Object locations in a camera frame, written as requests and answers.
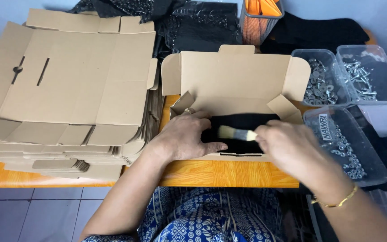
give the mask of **plastic container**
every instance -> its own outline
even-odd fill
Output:
[[[343,45],[337,48],[337,61],[344,75],[353,104],[378,105],[387,104],[387,56],[377,45]],[[372,92],[376,92],[376,100],[364,100],[360,93],[365,87],[363,83],[352,83],[344,63],[360,62],[359,68],[364,68],[370,74],[368,82]]]
[[[304,123],[312,128],[313,131],[319,129],[318,119],[320,114],[327,114],[328,119],[331,119],[334,124],[338,125],[341,134],[346,137],[349,143],[351,143],[353,153],[357,156],[365,173],[367,173],[363,178],[355,179],[353,181],[356,182],[359,187],[375,186],[387,182],[386,167],[352,114],[341,107],[322,107],[308,110],[303,115]],[[338,150],[338,146],[334,145],[323,148],[327,151],[332,149]],[[341,166],[350,164],[347,156],[341,157],[333,153],[329,154],[339,162]]]
[[[329,50],[322,49],[297,49],[292,52],[293,57],[303,58],[306,61],[309,59],[316,59],[328,68],[325,72],[325,81],[331,81],[334,86],[333,92],[337,95],[338,99],[335,104],[323,104],[323,105],[312,105],[308,102],[303,101],[302,103],[306,106],[312,107],[323,107],[323,106],[335,106],[335,107],[346,107],[350,105],[350,95],[347,89],[347,85],[344,83],[344,76],[341,73],[341,68],[337,62],[334,53]]]
[[[285,16],[285,9],[283,8],[282,1],[278,1],[276,5],[282,12],[281,16],[252,15],[247,13],[245,0],[243,0],[240,15],[240,28],[243,36],[243,44],[262,44],[277,24],[277,21]]]

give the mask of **mesh pen holder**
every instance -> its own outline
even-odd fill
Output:
[[[245,0],[243,0],[243,7],[240,16],[240,28],[243,34],[243,44],[261,45],[271,30],[277,24],[277,21],[285,16],[285,10],[280,0],[276,3],[277,7],[282,12],[281,16],[266,16],[266,15],[252,15],[246,11]]]

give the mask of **person's left hand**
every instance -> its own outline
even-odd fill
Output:
[[[201,133],[212,127],[210,114],[203,111],[195,112],[193,108],[189,110],[192,114],[184,112],[171,119],[161,133],[150,141],[146,149],[152,150],[166,163],[198,158],[228,149],[222,142],[201,142]]]

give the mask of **tiled floor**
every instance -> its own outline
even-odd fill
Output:
[[[76,242],[109,190],[0,189],[0,241]]]

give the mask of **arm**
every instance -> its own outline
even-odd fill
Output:
[[[323,204],[338,204],[352,192],[350,178],[320,149],[307,126],[273,120],[255,132],[274,164],[301,181]],[[321,207],[340,241],[387,241],[387,217],[361,189],[341,207]]]
[[[79,241],[90,235],[135,232],[167,164],[227,149],[224,143],[201,142],[202,131],[211,128],[208,118],[205,112],[185,112],[171,119],[111,188]]]

